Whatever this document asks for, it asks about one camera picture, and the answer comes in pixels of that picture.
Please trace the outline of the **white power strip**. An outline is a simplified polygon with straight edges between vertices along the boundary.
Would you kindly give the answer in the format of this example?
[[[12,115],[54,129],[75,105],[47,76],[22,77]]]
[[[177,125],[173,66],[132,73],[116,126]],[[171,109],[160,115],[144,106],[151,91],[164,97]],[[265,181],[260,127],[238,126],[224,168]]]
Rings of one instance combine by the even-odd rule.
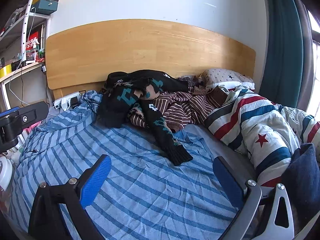
[[[77,96],[79,101],[80,101],[81,93],[80,92],[74,92],[72,94],[63,96],[62,98],[59,98],[59,99],[55,100],[54,103],[53,103],[53,107],[55,109],[62,109],[63,111],[69,110],[69,109],[71,109],[71,107],[70,107],[70,99],[72,97],[75,97],[75,96]]]

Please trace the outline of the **wooden headboard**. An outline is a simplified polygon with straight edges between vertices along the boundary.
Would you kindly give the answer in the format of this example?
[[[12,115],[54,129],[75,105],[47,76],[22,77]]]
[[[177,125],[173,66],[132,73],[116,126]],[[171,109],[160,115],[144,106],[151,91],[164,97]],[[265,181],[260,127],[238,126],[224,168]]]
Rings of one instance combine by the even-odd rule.
[[[230,37],[159,20],[90,23],[46,40],[48,86],[56,98],[98,90],[112,72],[152,69],[179,77],[222,68],[252,77],[255,56],[252,48]]]

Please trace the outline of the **star striped duvet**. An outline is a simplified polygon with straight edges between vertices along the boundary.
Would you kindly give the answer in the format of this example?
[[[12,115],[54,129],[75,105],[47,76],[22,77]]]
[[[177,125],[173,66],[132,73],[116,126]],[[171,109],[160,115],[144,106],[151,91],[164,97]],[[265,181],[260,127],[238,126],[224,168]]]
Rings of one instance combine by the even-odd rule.
[[[319,156],[319,122],[305,111],[273,103],[244,86],[217,86],[212,94],[218,108],[204,125],[217,140],[248,156],[259,185],[279,183],[301,144],[314,144]]]

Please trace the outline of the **white shelf unit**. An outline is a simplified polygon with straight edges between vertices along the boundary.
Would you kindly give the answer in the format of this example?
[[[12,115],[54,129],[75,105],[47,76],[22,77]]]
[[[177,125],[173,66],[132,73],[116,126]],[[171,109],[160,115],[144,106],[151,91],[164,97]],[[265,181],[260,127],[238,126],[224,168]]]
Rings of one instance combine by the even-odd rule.
[[[18,19],[1,35],[1,59],[11,66],[1,75],[1,110],[27,106],[39,101],[49,105],[53,93],[48,87],[44,59],[27,61],[27,43],[31,35],[39,33],[39,49],[43,50],[49,36],[52,17],[39,14],[33,0],[27,0]]]

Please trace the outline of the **black patterned knit sweater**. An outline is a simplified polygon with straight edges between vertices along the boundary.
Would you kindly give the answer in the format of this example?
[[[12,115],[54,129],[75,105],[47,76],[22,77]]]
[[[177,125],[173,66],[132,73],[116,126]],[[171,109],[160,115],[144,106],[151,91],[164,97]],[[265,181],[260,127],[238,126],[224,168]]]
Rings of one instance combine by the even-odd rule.
[[[108,75],[97,109],[97,122],[107,128],[120,128],[129,113],[140,114],[155,137],[158,147],[174,166],[193,160],[188,151],[174,139],[171,129],[153,101],[163,92],[187,92],[187,81],[181,81],[157,70],[113,72]]]

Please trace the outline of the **teal drawer box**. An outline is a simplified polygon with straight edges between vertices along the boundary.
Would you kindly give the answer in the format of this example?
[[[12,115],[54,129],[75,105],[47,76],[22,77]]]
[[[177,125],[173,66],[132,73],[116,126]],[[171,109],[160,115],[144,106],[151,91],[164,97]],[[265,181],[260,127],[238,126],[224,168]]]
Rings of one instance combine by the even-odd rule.
[[[50,15],[57,11],[59,0],[33,0],[32,8],[37,14]]]

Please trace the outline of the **red book on shelf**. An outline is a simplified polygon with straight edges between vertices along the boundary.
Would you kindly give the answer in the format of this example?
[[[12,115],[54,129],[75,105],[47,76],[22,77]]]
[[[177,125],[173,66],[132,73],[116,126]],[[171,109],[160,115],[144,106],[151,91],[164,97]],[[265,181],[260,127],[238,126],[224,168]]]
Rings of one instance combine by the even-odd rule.
[[[30,34],[28,40],[27,40],[27,45],[26,45],[26,60],[27,61],[37,61],[39,58],[39,32],[35,31]]]

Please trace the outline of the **black power adapter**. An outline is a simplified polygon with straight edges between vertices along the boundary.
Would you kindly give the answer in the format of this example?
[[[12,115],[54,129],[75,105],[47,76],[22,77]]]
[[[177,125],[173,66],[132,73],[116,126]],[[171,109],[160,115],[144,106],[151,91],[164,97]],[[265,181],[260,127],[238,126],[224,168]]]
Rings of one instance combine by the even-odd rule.
[[[79,99],[78,99],[78,97],[77,96],[75,96],[75,97],[72,97],[71,99],[70,99],[70,107],[71,107],[71,109],[74,109],[76,106],[78,106],[79,105]]]

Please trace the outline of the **navy blue cushion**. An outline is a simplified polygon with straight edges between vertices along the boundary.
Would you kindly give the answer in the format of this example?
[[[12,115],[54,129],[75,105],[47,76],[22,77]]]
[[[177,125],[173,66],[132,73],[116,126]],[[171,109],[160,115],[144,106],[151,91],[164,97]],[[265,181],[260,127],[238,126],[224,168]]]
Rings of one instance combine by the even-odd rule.
[[[300,225],[305,226],[319,211],[319,166],[312,143],[295,150],[281,182],[297,210]]]

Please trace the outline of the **teal curtain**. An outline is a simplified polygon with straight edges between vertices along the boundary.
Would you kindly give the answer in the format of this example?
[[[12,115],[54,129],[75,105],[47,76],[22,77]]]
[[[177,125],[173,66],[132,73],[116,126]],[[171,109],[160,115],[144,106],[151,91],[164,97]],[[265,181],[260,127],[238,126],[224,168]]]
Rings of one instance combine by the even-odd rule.
[[[268,47],[260,95],[297,107],[303,74],[303,34],[294,0],[267,0]]]

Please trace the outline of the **white round stool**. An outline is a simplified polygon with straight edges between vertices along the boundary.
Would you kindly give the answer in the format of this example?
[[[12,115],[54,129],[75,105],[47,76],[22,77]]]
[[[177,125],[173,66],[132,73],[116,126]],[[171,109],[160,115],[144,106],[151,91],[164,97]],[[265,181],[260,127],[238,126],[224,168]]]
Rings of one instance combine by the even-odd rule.
[[[12,163],[9,159],[2,156],[0,157],[1,162],[1,173],[0,173],[0,187],[1,190],[6,191],[12,177],[13,168]]]

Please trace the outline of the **brown striped garment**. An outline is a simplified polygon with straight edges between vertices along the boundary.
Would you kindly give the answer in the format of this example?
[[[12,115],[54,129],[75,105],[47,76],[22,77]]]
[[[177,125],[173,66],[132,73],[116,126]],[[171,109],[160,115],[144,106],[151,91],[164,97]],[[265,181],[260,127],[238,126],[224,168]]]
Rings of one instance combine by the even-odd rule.
[[[210,113],[221,107],[228,96],[225,87],[206,88],[201,78],[183,76],[189,92],[158,92],[148,85],[141,99],[150,99],[161,112],[172,132],[176,133],[188,124],[202,124]]]

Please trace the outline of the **blue striped bed sheet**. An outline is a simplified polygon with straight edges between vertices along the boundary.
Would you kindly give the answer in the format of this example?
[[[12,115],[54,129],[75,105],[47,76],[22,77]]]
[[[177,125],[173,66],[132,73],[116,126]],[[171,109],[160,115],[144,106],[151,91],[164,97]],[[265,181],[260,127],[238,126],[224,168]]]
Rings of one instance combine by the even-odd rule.
[[[29,134],[12,182],[10,218],[26,229],[41,182],[78,178],[106,154],[110,173],[86,209],[106,239],[218,239],[237,212],[212,168],[229,149],[204,127],[188,125],[175,138],[193,159],[174,166],[147,131],[95,122],[100,100],[87,92],[78,107]]]

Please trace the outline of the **dotted star pillow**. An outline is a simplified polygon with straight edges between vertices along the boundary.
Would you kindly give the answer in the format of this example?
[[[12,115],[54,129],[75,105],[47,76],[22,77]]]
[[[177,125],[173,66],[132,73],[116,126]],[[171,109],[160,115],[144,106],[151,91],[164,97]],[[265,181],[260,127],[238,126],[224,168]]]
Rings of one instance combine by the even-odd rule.
[[[199,76],[199,79],[206,88],[223,86],[230,90],[235,89],[238,86],[244,86],[251,90],[255,90],[255,83],[250,77],[228,69],[211,68],[205,70]]]

